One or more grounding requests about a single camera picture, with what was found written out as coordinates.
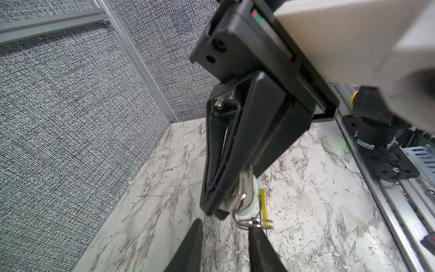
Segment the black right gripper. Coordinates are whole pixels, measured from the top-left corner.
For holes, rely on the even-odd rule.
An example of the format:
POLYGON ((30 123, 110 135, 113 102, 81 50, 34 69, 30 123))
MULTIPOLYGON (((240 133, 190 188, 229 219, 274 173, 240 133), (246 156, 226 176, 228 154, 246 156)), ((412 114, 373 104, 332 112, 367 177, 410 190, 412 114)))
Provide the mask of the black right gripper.
POLYGON ((260 176, 309 129, 310 112, 314 122, 335 119, 339 99, 274 15, 283 3, 219 1, 190 54, 219 81, 238 79, 207 101, 200 208, 208 216, 247 164, 260 176), (298 102, 284 102, 279 85, 298 102))

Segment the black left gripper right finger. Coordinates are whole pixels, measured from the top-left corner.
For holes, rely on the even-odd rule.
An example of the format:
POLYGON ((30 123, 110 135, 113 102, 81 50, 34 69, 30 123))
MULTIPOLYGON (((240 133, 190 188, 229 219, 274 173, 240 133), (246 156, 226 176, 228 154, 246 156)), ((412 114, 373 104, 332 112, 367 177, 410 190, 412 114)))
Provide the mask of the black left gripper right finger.
POLYGON ((251 272, 287 272, 262 229, 250 228, 248 240, 251 272))

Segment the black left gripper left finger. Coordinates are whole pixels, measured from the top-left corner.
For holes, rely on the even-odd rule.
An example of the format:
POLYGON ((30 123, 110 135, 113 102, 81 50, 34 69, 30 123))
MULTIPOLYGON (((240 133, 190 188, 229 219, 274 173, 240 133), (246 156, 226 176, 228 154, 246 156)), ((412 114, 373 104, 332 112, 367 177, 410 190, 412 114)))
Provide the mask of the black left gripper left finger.
POLYGON ((203 222, 197 218, 175 255, 165 268, 165 272, 200 272, 203 243, 203 222))

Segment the yellow capped key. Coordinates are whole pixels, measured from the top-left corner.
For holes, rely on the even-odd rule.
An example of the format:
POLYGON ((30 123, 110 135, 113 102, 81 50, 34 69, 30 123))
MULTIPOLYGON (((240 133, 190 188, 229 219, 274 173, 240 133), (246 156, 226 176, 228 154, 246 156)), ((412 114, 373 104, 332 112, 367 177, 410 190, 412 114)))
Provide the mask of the yellow capped key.
POLYGON ((260 211, 261 211, 261 218, 262 219, 268 219, 268 213, 266 209, 266 194, 264 189, 259 189, 259 197, 260 197, 260 211))

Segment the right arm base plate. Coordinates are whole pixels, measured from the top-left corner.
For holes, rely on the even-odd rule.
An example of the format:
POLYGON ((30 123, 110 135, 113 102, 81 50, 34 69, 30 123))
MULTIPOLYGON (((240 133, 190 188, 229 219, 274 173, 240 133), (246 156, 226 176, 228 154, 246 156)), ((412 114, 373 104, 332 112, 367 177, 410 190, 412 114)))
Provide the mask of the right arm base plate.
POLYGON ((369 158, 370 168, 378 180, 397 181, 420 176, 420 171, 400 147, 375 148, 369 158))

